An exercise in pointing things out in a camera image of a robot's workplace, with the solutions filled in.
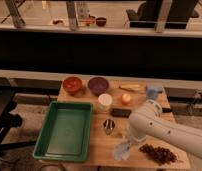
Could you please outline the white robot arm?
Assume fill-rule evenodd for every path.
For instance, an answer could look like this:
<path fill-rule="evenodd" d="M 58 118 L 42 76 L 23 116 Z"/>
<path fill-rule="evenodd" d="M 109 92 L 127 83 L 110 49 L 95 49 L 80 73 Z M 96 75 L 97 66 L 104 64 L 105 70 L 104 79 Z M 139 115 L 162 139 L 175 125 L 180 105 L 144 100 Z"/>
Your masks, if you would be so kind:
<path fill-rule="evenodd" d="M 202 159 L 202 130 L 162 119 L 161 113 L 161 105 L 151 99 L 135 108 L 128 118 L 131 138 L 142 142 L 150 135 Z"/>

